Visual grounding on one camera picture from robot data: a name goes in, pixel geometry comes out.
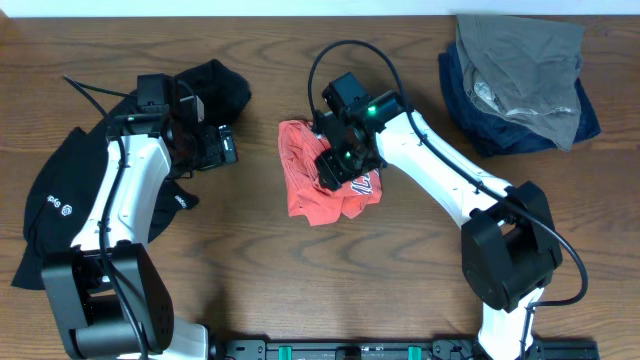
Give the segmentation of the red orange printed t-shirt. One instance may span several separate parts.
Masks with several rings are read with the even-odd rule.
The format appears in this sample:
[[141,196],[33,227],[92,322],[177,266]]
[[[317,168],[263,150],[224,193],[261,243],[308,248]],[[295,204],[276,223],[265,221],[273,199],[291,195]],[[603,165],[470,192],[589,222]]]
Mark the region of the red orange printed t-shirt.
[[379,203],[382,197],[377,170],[343,184],[336,191],[323,188],[315,160],[328,148],[326,138],[314,134],[303,120],[279,124],[278,150],[287,189],[288,214],[304,216],[312,226],[335,223],[341,216],[353,219],[366,206]]

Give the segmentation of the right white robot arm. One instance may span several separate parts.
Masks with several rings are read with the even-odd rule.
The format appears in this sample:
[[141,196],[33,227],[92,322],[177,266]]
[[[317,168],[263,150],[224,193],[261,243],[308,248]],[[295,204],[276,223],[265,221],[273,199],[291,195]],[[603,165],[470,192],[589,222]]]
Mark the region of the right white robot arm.
[[483,303],[479,344],[492,359],[523,359],[533,314],[562,264],[562,243],[543,191],[514,187],[472,163],[388,91],[326,88],[329,110],[313,129],[329,142],[316,160],[320,184],[339,190],[385,165],[413,179],[461,231],[462,272]]

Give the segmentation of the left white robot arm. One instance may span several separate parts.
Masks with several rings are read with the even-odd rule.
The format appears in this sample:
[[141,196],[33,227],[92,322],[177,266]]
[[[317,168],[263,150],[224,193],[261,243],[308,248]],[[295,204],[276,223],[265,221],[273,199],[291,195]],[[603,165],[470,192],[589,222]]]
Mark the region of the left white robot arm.
[[191,95],[113,118],[106,142],[91,212],[68,250],[49,255],[41,272],[63,347],[72,359],[206,359],[208,329],[175,316],[147,244],[171,168],[194,164],[198,145],[231,154],[230,129],[206,125],[204,104]]

